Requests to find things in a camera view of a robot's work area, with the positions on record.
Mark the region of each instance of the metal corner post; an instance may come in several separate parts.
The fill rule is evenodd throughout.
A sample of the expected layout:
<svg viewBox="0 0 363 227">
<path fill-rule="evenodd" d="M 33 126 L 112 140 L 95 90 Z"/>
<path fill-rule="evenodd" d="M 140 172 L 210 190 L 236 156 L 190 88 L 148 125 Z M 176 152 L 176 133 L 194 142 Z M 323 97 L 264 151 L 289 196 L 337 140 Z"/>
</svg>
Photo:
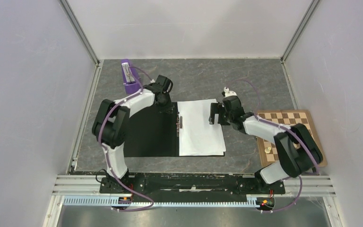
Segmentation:
<svg viewBox="0 0 363 227">
<path fill-rule="evenodd" d="M 65 197 L 63 195 L 52 195 L 46 212 L 43 227 L 56 227 L 61 215 L 63 201 Z"/>
<path fill-rule="evenodd" d="M 80 127 L 77 132 L 76 140 L 73 144 L 72 156 L 70 157 L 70 161 L 69 161 L 68 173 L 72 173 L 73 171 L 75 171 L 76 166 L 77 166 L 78 151 L 80 149 L 81 141 L 83 139 L 84 130 L 86 128 L 87 119 L 90 114 L 91 105 L 93 103 L 96 86 L 98 85 L 98 80 L 99 80 L 99 76 L 101 75 L 101 70 L 102 70 L 103 64 L 104 64 L 104 61 L 101 61 L 95 67 L 94 76 L 91 81 L 91 87 L 90 87 L 90 90 L 88 91 L 88 95 L 86 97 L 83 115 L 82 115 L 81 122 L 80 122 Z"/>
<path fill-rule="evenodd" d="M 300 38 L 301 34 L 303 33 L 303 30 L 305 29 L 305 27 L 308 24 L 308 21 L 310 20 L 312 14 L 314 13 L 315 9 L 317 8 L 319 2 L 320 2 L 320 0 L 312 0 L 310 6 L 308 7 L 307 11 L 305 12 L 304 17 L 301 19 L 299 26 L 297 27 L 292 39 L 290 40 L 285 52 L 283 53 L 283 55 L 280 59 L 282 61 L 282 63 L 284 63 L 286 61 L 286 59 L 288 58 L 293 47 L 297 43 L 298 38 Z"/>
<path fill-rule="evenodd" d="M 345 226 L 340 217 L 340 213 L 338 210 L 338 202 L 337 198 L 334 197 L 323 197 L 323 201 L 325 203 L 326 212 L 328 213 L 328 217 L 330 220 L 330 225 L 332 227 L 343 227 Z"/>
<path fill-rule="evenodd" d="M 299 105 L 297 103 L 297 98 L 296 98 L 296 95 L 295 95 L 294 90 L 293 90 L 292 82 L 290 80 L 289 75 L 287 74 L 286 63 L 283 62 L 283 61 L 281 61 L 281 63 L 282 63 L 283 74 L 285 75 L 287 87 L 289 88 L 290 97 L 292 98 L 293 107 L 294 107 L 295 110 L 298 110 L 300 107 L 299 107 Z"/>
<path fill-rule="evenodd" d="M 65 11 L 66 15 L 69 18 L 69 21 L 73 25 L 77 35 L 79 36 L 81 42 L 86 47 L 88 54 L 91 57 L 91 60 L 95 63 L 96 66 L 100 63 L 99 58 L 95 54 L 90 42 L 88 41 L 86 34 L 84 33 L 83 29 L 80 26 L 80 23 L 77 21 L 76 16 L 74 15 L 73 10 L 71 9 L 69 2 L 67 0 L 59 0 L 59 3 L 62 5 L 63 10 Z"/>
</svg>

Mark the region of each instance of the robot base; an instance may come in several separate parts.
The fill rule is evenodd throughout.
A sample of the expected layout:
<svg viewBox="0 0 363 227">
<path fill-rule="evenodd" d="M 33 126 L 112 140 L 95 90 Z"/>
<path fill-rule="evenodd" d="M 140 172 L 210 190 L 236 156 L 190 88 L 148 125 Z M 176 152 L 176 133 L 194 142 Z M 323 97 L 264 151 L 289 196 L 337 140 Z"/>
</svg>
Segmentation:
<svg viewBox="0 0 363 227">
<path fill-rule="evenodd" d="M 127 173 L 122 182 L 155 202 L 241 202 L 247 194 L 285 194 L 282 181 L 263 185 L 252 175 Z M 100 193 L 128 193 L 111 176 L 102 179 Z M 133 196 L 133 202 L 146 202 Z"/>
</svg>

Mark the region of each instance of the cable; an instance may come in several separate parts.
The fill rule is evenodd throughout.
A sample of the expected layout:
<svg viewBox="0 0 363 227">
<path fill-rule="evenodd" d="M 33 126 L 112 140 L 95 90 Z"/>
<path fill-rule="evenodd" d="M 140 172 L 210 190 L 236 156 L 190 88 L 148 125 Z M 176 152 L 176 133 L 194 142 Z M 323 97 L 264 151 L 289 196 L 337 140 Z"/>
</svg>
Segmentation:
<svg viewBox="0 0 363 227">
<path fill-rule="evenodd" d="M 254 89 L 255 93 L 257 93 L 258 103 L 257 103 L 257 107 L 254 109 L 254 116 L 257 116 L 257 111 L 259 109 L 259 106 L 261 106 L 261 100 L 259 98 L 259 91 L 258 91 L 258 89 L 249 80 L 247 80 L 247 79 L 235 79 L 235 80 L 230 81 L 229 84 L 230 83 L 233 83 L 233 82 L 236 82 L 236 81 L 243 81 L 243 82 L 248 83 Z"/>
<path fill-rule="evenodd" d="M 298 176 L 298 178 L 300 179 L 300 189 L 298 190 L 298 194 L 297 196 L 295 197 L 295 199 L 293 200 L 292 203 L 290 203 L 289 205 L 285 206 L 285 207 L 282 207 L 282 208 L 279 208 L 279 209 L 276 209 L 276 210 L 263 210 L 261 211 L 261 213 L 274 213 L 274 212 L 279 212 L 279 211 L 282 211 L 282 210 L 285 210 L 285 209 L 288 209 L 290 208 L 291 206 L 295 205 L 296 202 L 298 201 L 300 195 L 301 195 L 301 191 L 303 190 L 303 180 L 301 179 L 301 176 Z"/>
<path fill-rule="evenodd" d="M 140 72 L 142 72 L 142 73 L 144 73 L 147 77 L 148 77 L 148 79 L 150 80 L 150 81 L 152 81 L 152 78 L 148 75 L 148 73 L 146 73 L 144 70 L 142 70 L 142 69 L 140 69 L 140 68 L 138 68 L 138 67 L 135 67 L 135 66 L 130 66 L 130 68 L 133 68 L 133 69 L 137 69 L 137 70 L 139 70 Z"/>
<path fill-rule="evenodd" d="M 106 169 L 100 169 L 100 170 L 98 170 L 98 172 L 96 172 L 96 173 L 95 173 L 95 180 L 96 180 L 97 182 L 99 182 L 99 183 L 102 183 L 102 181 L 98 181 L 98 173 L 99 173 L 99 172 L 101 172 L 102 170 L 104 170 L 104 171 L 105 171 L 105 173 L 106 173 Z"/>
<path fill-rule="evenodd" d="M 266 203 L 264 203 L 264 206 L 273 209 L 273 207 L 268 206 Z"/>
<path fill-rule="evenodd" d="M 112 168 L 112 165 L 111 165 L 111 162 L 109 161 L 109 152 L 108 152 L 108 149 L 107 149 L 107 147 L 105 147 L 104 145 L 102 145 L 102 133 L 103 133 L 103 131 L 104 131 L 104 127 L 105 127 L 105 125 L 106 125 L 106 123 L 108 122 L 108 119 L 109 119 L 109 117 L 111 116 L 111 114 L 114 112 L 114 110 L 118 107 L 118 106 L 120 106 L 121 104 L 123 104 L 124 102 L 125 102 L 125 100 L 130 100 L 130 99 L 132 99 L 132 98 L 135 98 L 135 97 L 137 97 L 137 96 L 139 96 L 139 95 L 141 95 L 142 94 L 142 91 L 143 91 L 143 86 L 142 86 L 142 84 L 141 84 L 141 82 L 133 75 L 133 74 L 131 74 L 132 75 L 132 77 L 134 78 L 134 80 L 135 81 L 137 81 L 137 83 L 140 85 L 140 90 L 138 91 L 138 92 L 136 92 L 136 93 L 134 93 L 134 94 L 132 94 L 132 95 L 130 95 L 130 96 L 128 96 L 128 97 L 126 97 L 125 99 L 123 99 L 123 100 L 121 100 L 121 101 L 119 101 L 118 103 L 116 103 L 115 104 L 115 106 L 114 107 L 112 107 L 112 109 L 108 112 L 108 114 L 106 115 L 106 117 L 105 117 L 105 119 L 104 119 L 104 121 L 102 122 L 102 126 L 101 126 L 101 129 L 99 130 L 99 134 L 98 134 L 98 143 L 99 144 L 101 144 L 101 146 L 104 148 L 104 150 L 106 151 L 105 152 L 105 159 L 106 159 L 106 163 L 108 164 L 108 167 L 109 167 L 109 170 L 111 171 L 111 173 L 112 173 L 112 175 L 113 175 L 113 177 L 115 178 L 115 180 L 124 188 L 124 189 L 126 189 L 127 191 L 129 191 L 129 192 L 131 192 L 131 193 L 134 193 L 134 194 L 136 194 L 136 195 L 138 195 L 138 196 L 141 196 L 141 197 L 143 197 L 143 198 L 145 198 L 145 199 L 147 199 L 147 200 L 149 200 L 150 202 L 151 202 L 151 204 L 150 205 L 148 205 L 148 206 L 145 206 L 145 207 L 141 207 L 141 208 L 136 208 L 136 209 L 131 209 L 131 210 L 119 210 L 118 209 L 118 211 L 120 211 L 120 212 L 132 212 L 132 211 L 140 211 L 140 210 L 147 210 L 147 209 L 149 209 L 149 208 L 151 208 L 153 205 L 154 205 L 154 200 L 153 199 L 151 199 L 151 198 L 149 198 L 148 196 L 146 196 L 146 195 L 143 195 L 143 194 L 141 194 L 141 193 L 139 193 L 139 192 L 136 192 L 135 190 L 133 190 L 133 189 L 131 189 L 131 188 L 129 188 L 129 187 L 127 187 L 126 185 L 124 185 L 123 184 L 123 182 L 118 178 L 118 176 L 115 174 L 115 172 L 113 171 L 113 168 Z"/>
</svg>

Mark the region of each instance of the gray floor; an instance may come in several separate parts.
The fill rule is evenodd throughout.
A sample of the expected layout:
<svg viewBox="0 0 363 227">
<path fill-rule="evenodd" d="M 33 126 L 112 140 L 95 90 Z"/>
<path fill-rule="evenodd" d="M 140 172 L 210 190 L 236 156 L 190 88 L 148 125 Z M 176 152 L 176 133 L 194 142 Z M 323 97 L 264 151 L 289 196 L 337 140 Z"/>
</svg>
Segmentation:
<svg viewBox="0 0 363 227">
<path fill-rule="evenodd" d="M 227 82 L 247 78 L 260 92 L 261 109 L 293 109 L 280 60 L 277 59 L 174 59 L 133 60 L 135 66 L 146 70 L 151 77 L 158 74 L 174 82 L 172 101 L 192 101 L 216 98 Z M 256 94 L 245 83 L 233 83 L 245 111 L 257 105 Z M 78 156 L 77 171 L 97 171 L 105 168 L 104 153 L 91 133 L 99 105 L 103 99 L 125 97 L 120 60 L 105 60 L 86 124 Z M 225 157 L 147 157 L 126 158 L 131 172 L 185 173 L 254 173 L 260 169 L 257 143 L 252 136 L 223 128 L 226 143 Z"/>
<path fill-rule="evenodd" d="M 276 198 L 276 208 L 291 203 Z M 151 208 L 118 213 L 108 207 L 64 206 L 59 227 L 330 227 L 322 198 L 300 198 L 286 211 L 261 214 L 255 208 Z"/>
</svg>

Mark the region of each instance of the metal base frame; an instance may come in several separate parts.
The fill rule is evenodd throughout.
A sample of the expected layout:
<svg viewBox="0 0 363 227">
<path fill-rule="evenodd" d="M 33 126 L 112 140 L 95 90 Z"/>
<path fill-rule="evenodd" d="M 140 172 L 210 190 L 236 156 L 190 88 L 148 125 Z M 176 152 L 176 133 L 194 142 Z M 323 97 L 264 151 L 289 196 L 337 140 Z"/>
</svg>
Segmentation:
<svg viewBox="0 0 363 227">
<path fill-rule="evenodd" d="M 323 197 L 328 217 L 332 227 L 342 227 L 342 222 L 337 211 L 336 193 L 329 176 L 302 176 L 302 193 L 300 197 Z M 293 198 L 299 191 L 300 181 L 288 179 L 285 182 L 286 194 L 275 194 L 275 197 Z M 130 197 L 130 193 L 100 194 L 100 183 L 94 175 L 59 175 L 53 188 L 51 202 L 45 216 L 44 225 L 54 227 L 57 225 L 63 205 L 78 206 L 122 206 L 119 197 Z M 253 201 L 258 197 L 266 198 L 267 195 L 248 194 L 247 202 L 214 202 L 214 203 L 158 203 L 156 207 L 254 207 Z M 149 203 L 132 203 L 131 206 L 146 206 Z"/>
</svg>

